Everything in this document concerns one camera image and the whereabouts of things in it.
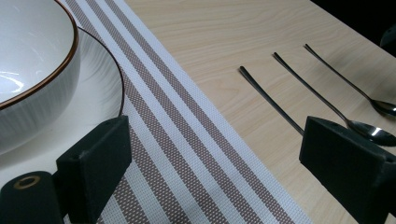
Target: light wood tabletop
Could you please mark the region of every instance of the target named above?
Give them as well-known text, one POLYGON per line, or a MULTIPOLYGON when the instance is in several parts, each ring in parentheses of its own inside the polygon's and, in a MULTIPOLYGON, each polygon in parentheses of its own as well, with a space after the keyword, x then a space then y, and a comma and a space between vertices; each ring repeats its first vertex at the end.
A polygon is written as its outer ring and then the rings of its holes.
MULTIPOLYGON (((280 65, 274 52, 349 119, 396 134, 395 119, 377 114, 304 44, 372 98, 396 103, 393 56, 308 0, 126 2, 314 223, 356 223, 300 164, 302 136, 238 68, 245 66, 302 128, 307 116, 345 123, 280 65)), ((388 223, 396 222, 389 217, 388 223)))

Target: metal spoon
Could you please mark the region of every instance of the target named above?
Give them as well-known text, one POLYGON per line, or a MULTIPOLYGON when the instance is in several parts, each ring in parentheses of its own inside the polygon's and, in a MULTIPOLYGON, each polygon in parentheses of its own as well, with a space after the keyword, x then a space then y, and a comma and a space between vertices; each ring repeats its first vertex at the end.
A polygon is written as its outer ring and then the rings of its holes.
POLYGON ((309 90, 311 90, 323 103, 332 109, 345 123, 349 130, 360 134, 373 143, 383 147, 396 147, 396 137, 380 128, 369 124, 361 123, 355 120, 350 120, 345 117, 334 105, 327 101, 317 91, 315 91, 308 83, 306 83, 297 73, 295 73, 283 59, 275 52, 274 57, 281 63, 290 73, 292 73, 301 83, 303 83, 309 90))
POLYGON ((339 72, 337 72, 334 68, 332 68, 328 63, 326 63, 320 56, 318 56, 307 44, 305 44, 305 49, 308 50, 311 54, 313 54, 318 60, 320 60, 322 63, 324 63, 326 66, 328 66, 336 75, 338 75, 341 79, 343 79, 347 84, 349 84, 353 89, 358 91, 361 95, 363 95, 373 106, 373 108, 380 114, 382 115, 391 115, 391 116, 396 116, 396 105, 383 102, 383 101, 377 101, 372 98, 370 98, 364 91, 359 89, 357 86, 355 86, 352 82, 350 82, 348 79, 343 77, 339 72))

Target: striped table runner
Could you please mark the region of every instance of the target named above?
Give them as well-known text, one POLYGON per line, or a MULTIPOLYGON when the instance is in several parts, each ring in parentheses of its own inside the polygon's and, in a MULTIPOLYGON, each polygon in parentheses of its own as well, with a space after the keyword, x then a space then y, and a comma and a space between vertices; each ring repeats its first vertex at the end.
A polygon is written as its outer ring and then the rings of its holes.
POLYGON ((126 3, 61 2, 125 81, 133 162, 99 223, 311 222, 126 3))

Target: ribbed bowl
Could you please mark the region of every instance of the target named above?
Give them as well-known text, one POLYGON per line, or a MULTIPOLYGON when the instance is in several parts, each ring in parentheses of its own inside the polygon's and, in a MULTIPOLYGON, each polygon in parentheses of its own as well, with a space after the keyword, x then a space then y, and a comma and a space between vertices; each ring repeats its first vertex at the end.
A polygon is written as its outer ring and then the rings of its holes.
POLYGON ((0 1, 0 154, 25 144, 69 104, 79 76, 78 28, 53 0, 0 1))

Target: bowl rim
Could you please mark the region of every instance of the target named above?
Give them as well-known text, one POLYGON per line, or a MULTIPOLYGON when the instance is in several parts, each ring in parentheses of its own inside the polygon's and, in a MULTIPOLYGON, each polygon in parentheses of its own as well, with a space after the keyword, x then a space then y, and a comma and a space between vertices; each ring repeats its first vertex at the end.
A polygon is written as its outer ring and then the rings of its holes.
POLYGON ((5 100, 4 102, 0 102, 0 111, 3 109, 6 109, 12 105, 15 105, 16 103, 22 101, 23 99, 26 99, 27 97, 29 97, 32 94, 34 94, 35 92, 43 89, 45 86, 47 86, 49 83, 51 83, 51 81, 53 79, 55 79, 57 76, 59 76, 62 73, 62 71, 66 68, 66 66, 70 64, 70 62, 72 61, 72 59, 74 58, 74 56, 77 52, 77 49, 78 49, 78 27, 77 27, 76 21, 73 18, 72 14, 69 12, 69 10, 62 3, 60 3, 57 0, 53 0, 53 1, 55 3, 57 3, 64 10, 64 12, 66 13, 69 20, 72 23, 73 33, 74 33, 72 47, 70 48, 68 54, 66 55, 64 60, 61 62, 61 64, 51 74, 49 74, 46 78, 44 78, 43 80, 41 80, 40 82, 35 84, 30 89, 14 96, 14 97, 9 98, 9 99, 5 100))

